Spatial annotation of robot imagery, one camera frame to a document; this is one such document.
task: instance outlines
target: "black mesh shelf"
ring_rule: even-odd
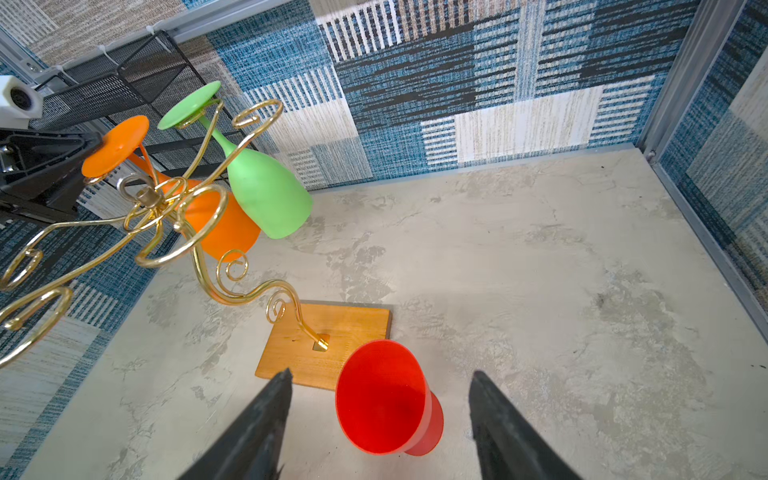
[[[124,58],[118,65],[115,58]],[[165,34],[133,42],[68,71],[77,84],[48,95],[38,130],[59,130],[153,102],[191,66]]]
[[[102,75],[45,97],[43,117],[32,126],[60,130],[151,103],[186,68],[165,68],[129,81],[120,72]]]
[[[69,86],[53,91],[55,84]],[[91,129],[84,124],[87,121],[103,119],[115,126],[129,117],[144,115],[150,121],[144,146],[154,163],[161,170],[186,170],[197,154],[205,129],[194,124],[180,131],[160,131],[157,123],[178,101],[204,84],[206,81],[173,39],[159,31],[79,65],[65,65],[63,73],[37,88],[49,95],[43,101],[42,118],[31,121],[30,127],[87,131]],[[224,108],[217,127],[238,143],[243,133],[235,131],[231,121],[232,115]],[[216,166],[223,160],[223,151],[212,144],[200,166]],[[226,175],[217,183],[228,186]]]

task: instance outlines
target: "metal frame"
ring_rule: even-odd
[[[722,50],[746,0],[702,0],[637,147],[658,158]]]
[[[763,310],[760,305],[760,302],[755,298],[746,279],[733,264],[733,261],[731,261],[728,254],[723,252],[723,249],[717,244],[717,241],[707,229],[707,226],[704,225],[704,222],[701,221],[694,208],[688,203],[688,200],[685,199],[682,192],[677,189],[677,186],[669,175],[667,175],[667,172],[664,171],[662,166],[654,164],[651,165],[651,168],[659,177],[661,184],[664,185],[664,188],[669,192],[669,195],[677,205],[677,208],[680,209],[683,217],[690,225],[691,230],[693,230],[696,236],[699,237],[699,241],[707,253],[710,254],[710,258],[715,262],[720,273],[723,274],[726,282],[728,282],[728,286],[730,286],[733,293],[736,294],[741,305],[744,307],[747,314],[749,314],[750,318],[755,323],[755,326],[763,335],[763,338],[768,342],[768,314],[766,314],[765,310]]]

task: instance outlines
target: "gold metal rack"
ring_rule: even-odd
[[[296,294],[295,289],[285,280],[267,280],[246,293],[236,293],[224,286],[224,276],[235,283],[245,277],[248,271],[248,259],[245,252],[241,250],[227,251],[218,260],[216,265],[215,284],[210,277],[204,261],[204,253],[200,246],[200,242],[216,227],[216,225],[218,225],[224,209],[227,208],[228,201],[227,192],[221,186],[214,184],[213,182],[227,169],[227,166],[254,138],[261,135],[283,113],[283,104],[278,100],[263,101],[240,112],[232,120],[233,127],[236,129],[243,129],[245,127],[258,125],[257,128],[237,145],[235,151],[227,155],[226,160],[222,162],[210,176],[203,180],[202,183],[190,188],[187,179],[197,168],[197,165],[200,163],[208,149],[211,136],[213,135],[214,128],[216,127],[224,105],[221,100],[213,98],[199,111],[177,125],[177,128],[186,128],[205,115],[205,111],[208,107],[214,105],[216,106],[214,115],[205,134],[203,143],[200,146],[200,150],[197,152],[197,156],[194,158],[192,164],[181,177],[173,177],[169,180],[158,182],[157,172],[151,166],[151,162],[147,158],[147,164],[151,169],[151,177],[146,174],[129,174],[118,181],[118,191],[121,195],[134,203],[134,206],[128,214],[123,217],[104,220],[82,220],[54,223],[33,236],[19,251],[16,257],[14,257],[11,264],[5,270],[2,278],[0,278],[0,291],[12,291],[29,278],[44,255],[42,250],[37,249],[36,246],[54,230],[60,228],[93,227],[121,223],[125,232],[125,236],[122,239],[90,262],[87,262],[85,265],[82,265],[71,272],[60,276],[56,280],[18,298],[0,310],[0,323],[2,324],[2,328],[18,331],[32,316],[40,311],[40,309],[50,306],[52,302],[55,302],[53,306],[50,306],[50,310],[46,313],[47,317],[44,316],[41,319],[41,325],[35,331],[29,333],[15,349],[0,359],[0,368],[7,366],[20,355],[32,348],[32,346],[40,341],[43,336],[53,328],[56,322],[63,317],[72,301],[72,289],[67,285],[70,281],[103,263],[106,259],[125,247],[139,233],[153,229],[154,236],[135,257],[136,263],[139,266],[145,268],[157,268],[176,260],[191,251],[197,280],[200,282],[203,290],[205,290],[211,298],[224,305],[236,306],[253,302],[268,290],[275,290],[266,305],[267,321],[275,323],[283,318],[286,313],[286,304],[291,303],[293,304],[293,312],[296,315],[296,320],[300,329],[315,342],[319,350],[328,350],[328,342],[321,338],[305,323],[299,297]],[[276,111],[262,122],[257,111],[270,105],[276,106]],[[86,179],[86,183],[96,183],[103,178],[104,177]],[[130,194],[125,188],[129,180],[140,180],[144,183],[144,186],[136,194]],[[164,193],[163,187],[168,188],[168,192]],[[209,192],[216,192],[219,194],[219,204],[205,226],[202,227],[200,231],[195,231],[185,217],[187,208],[194,199]],[[184,236],[185,241],[175,250],[162,257],[150,258],[149,256],[152,251],[162,241],[164,234],[164,220],[169,220],[172,223],[174,230]],[[238,255],[238,257],[229,262],[225,261],[226,258],[231,258],[235,255]],[[233,265],[241,266],[243,272],[239,275],[234,275],[230,271]]]

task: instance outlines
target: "metal mesh basket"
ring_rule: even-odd
[[[31,126],[59,130],[150,104],[187,66],[165,32],[131,42],[68,69],[80,83],[45,97]]]

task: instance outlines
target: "patterned wall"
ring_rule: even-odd
[[[80,208],[82,220],[94,214]],[[0,224],[2,269],[40,228],[13,221]],[[0,292],[0,305],[45,285],[115,244],[123,234],[112,227],[62,229],[43,240],[45,257],[18,289]],[[157,248],[168,253],[176,235]],[[134,262],[142,246],[130,242],[112,258],[70,283],[74,297],[53,330],[29,353],[0,371],[0,478],[18,478],[112,336],[127,318],[155,270]],[[40,320],[18,332],[0,330],[0,356],[14,349]]]
[[[749,0],[660,162],[768,310],[768,0]]]
[[[56,65],[205,2],[14,0],[0,2],[0,28]],[[285,103],[257,146],[318,189],[635,142],[697,3],[292,0],[182,48],[205,78],[223,81],[234,110]],[[120,201],[93,187],[81,215],[117,216]],[[4,227],[9,258],[34,227]],[[46,251],[72,257],[47,257],[32,280],[82,263],[117,235],[59,232]],[[21,475],[151,278],[131,260],[139,247],[79,278],[65,321],[0,372],[0,478]],[[0,336],[0,353],[24,333]]]
[[[282,100],[257,146],[324,188],[635,142],[696,7],[292,0],[208,34],[206,75]]]

